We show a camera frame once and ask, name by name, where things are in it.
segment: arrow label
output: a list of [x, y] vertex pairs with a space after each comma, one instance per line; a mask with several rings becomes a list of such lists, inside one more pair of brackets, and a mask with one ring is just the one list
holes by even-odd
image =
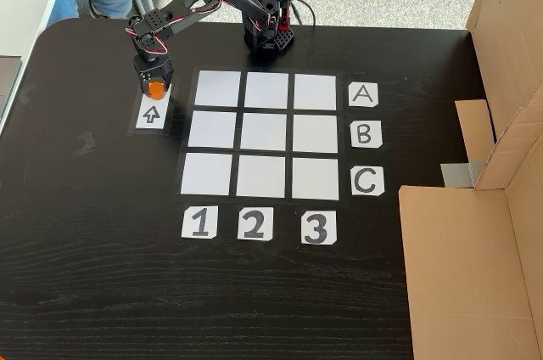
[[147, 118], [148, 124], [152, 124], [155, 118], [160, 118], [159, 111], [156, 110], [154, 105], [143, 116]]
[[151, 99], [142, 96], [137, 113], [136, 129], [164, 129], [168, 118], [168, 103], [170, 103], [171, 88], [162, 99]]

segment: number 2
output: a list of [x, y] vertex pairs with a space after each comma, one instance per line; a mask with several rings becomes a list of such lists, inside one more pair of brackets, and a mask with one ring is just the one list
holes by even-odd
[[246, 207], [239, 212], [238, 239], [269, 241], [272, 237], [273, 207]]
[[244, 233], [245, 238], [246, 239], [263, 239], [264, 233], [257, 233], [258, 230], [260, 230], [260, 227], [262, 227], [262, 224], [264, 224], [264, 215], [262, 214], [262, 211], [252, 210], [252, 211], [247, 211], [244, 214], [244, 220], [249, 220], [251, 217], [255, 218], [256, 224], [252, 230], [246, 231]]

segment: number 1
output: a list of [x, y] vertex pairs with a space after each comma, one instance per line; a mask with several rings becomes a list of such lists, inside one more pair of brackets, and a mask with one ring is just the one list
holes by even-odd
[[203, 208], [202, 210], [200, 210], [198, 213], [196, 213], [193, 216], [193, 220], [196, 220], [197, 218], [200, 219], [200, 225], [199, 225], [198, 231], [193, 232], [194, 237], [207, 237], [209, 235], [207, 231], [204, 231], [206, 215], [207, 215], [207, 207]]

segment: cardboard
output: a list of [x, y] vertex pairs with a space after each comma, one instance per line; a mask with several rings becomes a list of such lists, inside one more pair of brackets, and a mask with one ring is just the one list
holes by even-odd
[[456, 103], [474, 189], [400, 189], [415, 360], [542, 359], [540, 2], [475, 0], [467, 20], [499, 138], [484, 102]]
[[466, 145], [467, 160], [486, 160], [494, 147], [492, 122], [486, 101], [456, 101], [455, 105]]
[[507, 201], [535, 329], [543, 344], [543, 136], [507, 187]]
[[540, 359], [503, 190], [400, 189], [416, 360]]
[[543, 81], [539, 2], [476, 0], [476, 12], [468, 21], [497, 136]]

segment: arrow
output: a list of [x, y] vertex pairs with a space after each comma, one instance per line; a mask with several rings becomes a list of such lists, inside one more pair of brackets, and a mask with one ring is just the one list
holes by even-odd
[[147, 123], [152, 124], [155, 118], [160, 118], [159, 111], [156, 110], [154, 105], [143, 116], [147, 117]]

